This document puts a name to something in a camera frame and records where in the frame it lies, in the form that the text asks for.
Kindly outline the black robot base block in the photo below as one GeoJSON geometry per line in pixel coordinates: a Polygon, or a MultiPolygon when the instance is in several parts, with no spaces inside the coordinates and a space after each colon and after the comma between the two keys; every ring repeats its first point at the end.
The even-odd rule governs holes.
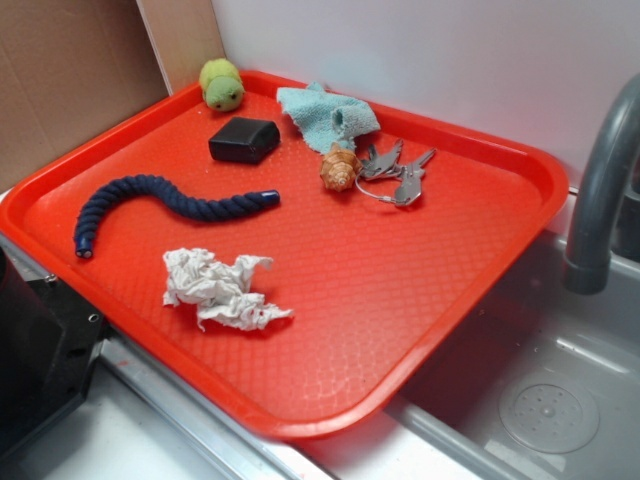
{"type": "Polygon", "coordinates": [[[104,316],[62,280],[26,280],[1,253],[1,459],[86,399],[104,316]]]}

